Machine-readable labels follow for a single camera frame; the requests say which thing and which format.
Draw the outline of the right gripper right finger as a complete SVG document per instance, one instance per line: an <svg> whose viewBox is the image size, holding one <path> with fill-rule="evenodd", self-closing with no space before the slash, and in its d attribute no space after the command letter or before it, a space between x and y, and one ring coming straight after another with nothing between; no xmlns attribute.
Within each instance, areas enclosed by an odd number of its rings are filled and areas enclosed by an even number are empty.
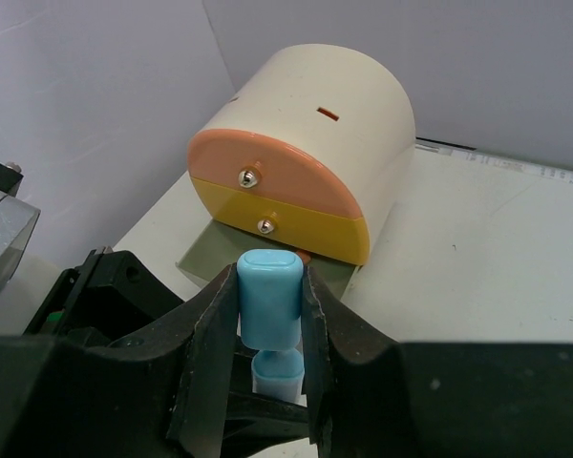
<svg viewBox="0 0 573 458"><path fill-rule="evenodd" d="M302 279L322 457L573 457L573 343L398 342Z"/></svg>

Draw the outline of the blue highlighter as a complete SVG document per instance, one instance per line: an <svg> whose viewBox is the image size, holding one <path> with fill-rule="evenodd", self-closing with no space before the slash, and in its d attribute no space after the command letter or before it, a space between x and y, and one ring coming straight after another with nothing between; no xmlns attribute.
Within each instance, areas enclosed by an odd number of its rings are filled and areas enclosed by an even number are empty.
<svg viewBox="0 0 573 458"><path fill-rule="evenodd" d="M254 393L293 404L299 401L305 366L298 349L259 351L252 359L251 373Z"/></svg>

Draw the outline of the orange top drawer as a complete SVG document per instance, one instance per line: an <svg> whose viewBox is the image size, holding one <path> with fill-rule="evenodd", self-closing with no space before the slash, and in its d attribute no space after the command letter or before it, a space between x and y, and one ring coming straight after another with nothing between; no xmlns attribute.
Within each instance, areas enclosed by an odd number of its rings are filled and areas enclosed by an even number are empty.
<svg viewBox="0 0 573 458"><path fill-rule="evenodd" d="M238 183L241 169L260 161L262 181L251 189ZM276 138L233 129L209 129L188 146L191 177L311 210L357 219L362 211L347 186L304 151Z"/></svg>

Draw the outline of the yellow drawer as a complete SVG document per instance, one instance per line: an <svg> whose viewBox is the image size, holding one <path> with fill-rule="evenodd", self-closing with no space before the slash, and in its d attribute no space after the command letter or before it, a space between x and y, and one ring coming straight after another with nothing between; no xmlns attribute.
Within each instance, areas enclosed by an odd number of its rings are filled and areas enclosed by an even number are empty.
<svg viewBox="0 0 573 458"><path fill-rule="evenodd" d="M208 213L223 224L351 264L363 265L370 257L370 234L362 218L309 210L195 177L191 181ZM277 229L267 236L257 230L257 222L265 212L278 215Z"/></svg>

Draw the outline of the orange capped clear highlighter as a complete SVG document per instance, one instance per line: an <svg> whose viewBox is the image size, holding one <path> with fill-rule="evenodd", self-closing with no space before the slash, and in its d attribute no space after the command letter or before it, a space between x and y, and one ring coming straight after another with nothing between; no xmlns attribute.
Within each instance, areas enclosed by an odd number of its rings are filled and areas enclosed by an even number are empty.
<svg viewBox="0 0 573 458"><path fill-rule="evenodd" d="M307 265L310 263L311 256L309 255L309 253L302 250L297 250L295 254L302 260L303 265Z"/></svg>

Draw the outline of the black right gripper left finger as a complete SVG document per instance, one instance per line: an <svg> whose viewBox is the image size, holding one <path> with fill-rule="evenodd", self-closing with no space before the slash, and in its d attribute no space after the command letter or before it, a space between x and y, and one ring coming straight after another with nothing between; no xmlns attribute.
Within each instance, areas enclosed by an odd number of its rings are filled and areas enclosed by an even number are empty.
<svg viewBox="0 0 573 458"><path fill-rule="evenodd" d="M0 457L217 457L238 321L233 266L106 346L0 337Z"/></svg>

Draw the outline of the blue highlighter cap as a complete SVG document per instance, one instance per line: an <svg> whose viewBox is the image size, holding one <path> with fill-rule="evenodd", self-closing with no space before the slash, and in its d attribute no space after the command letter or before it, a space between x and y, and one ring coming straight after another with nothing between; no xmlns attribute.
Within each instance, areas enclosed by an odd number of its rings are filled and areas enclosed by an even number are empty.
<svg viewBox="0 0 573 458"><path fill-rule="evenodd" d="M254 350L284 351L301 336L301 292L304 266L264 270L237 261L241 338Z"/></svg>

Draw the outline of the grey bottom drawer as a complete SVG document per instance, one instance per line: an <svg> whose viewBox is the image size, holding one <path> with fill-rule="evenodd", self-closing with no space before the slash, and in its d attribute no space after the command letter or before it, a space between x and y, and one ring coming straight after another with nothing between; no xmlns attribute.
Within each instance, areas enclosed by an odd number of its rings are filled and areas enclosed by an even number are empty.
<svg viewBox="0 0 573 458"><path fill-rule="evenodd" d="M264 270L293 270L298 264L310 267L320 275L329 291L342 299L359 267L340 260L311 254L303 265L297 250L271 239L257 237L225 224L210 221L188 248L177 267L199 287L206 286L228 264L239 259Z"/></svg>

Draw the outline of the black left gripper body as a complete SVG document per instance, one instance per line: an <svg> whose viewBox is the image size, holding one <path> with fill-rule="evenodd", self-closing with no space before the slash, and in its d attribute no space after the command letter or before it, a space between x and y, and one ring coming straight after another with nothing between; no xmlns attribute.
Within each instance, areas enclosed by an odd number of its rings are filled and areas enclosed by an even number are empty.
<svg viewBox="0 0 573 458"><path fill-rule="evenodd" d="M61 272L24 334L110 344L182 303L133 253L96 249Z"/></svg>

